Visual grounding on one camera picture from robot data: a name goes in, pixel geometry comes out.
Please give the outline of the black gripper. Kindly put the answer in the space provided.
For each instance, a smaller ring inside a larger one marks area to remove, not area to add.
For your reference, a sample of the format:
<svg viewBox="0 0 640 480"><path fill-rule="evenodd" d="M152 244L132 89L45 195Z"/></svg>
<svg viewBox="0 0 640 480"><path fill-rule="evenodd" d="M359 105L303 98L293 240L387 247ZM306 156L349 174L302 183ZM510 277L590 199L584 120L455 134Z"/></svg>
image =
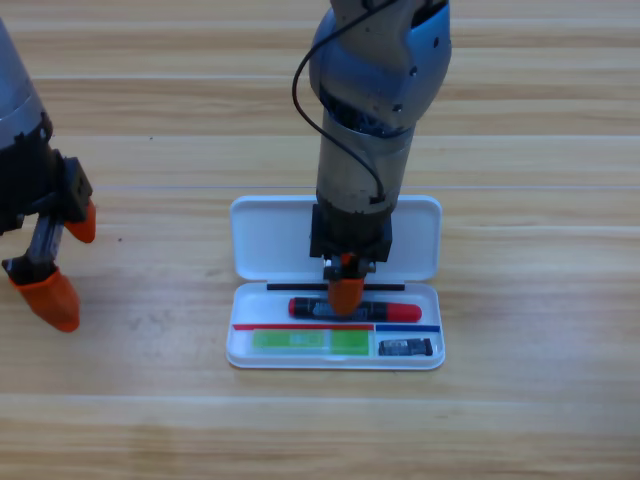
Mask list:
<svg viewBox="0 0 640 480"><path fill-rule="evenodd" d="M21 228L30 215L38 220L25 254L3 260L2 267L35 315L73 332L80 324L80 299L55 260L64 230L85 244L94 241L93 188L76 157L49 145L53 124L47 113L33 129L8 133L1 148L1 232Z"/></svg>
<svg viewBox="0 0 640 480"><path fill-rule="evenodd" d="M348 213L328 202L312 208L310 256L325 261L328 303L339 316L352 315L361 303L364 277L388 260L392 245L391 210Z"/></svg>

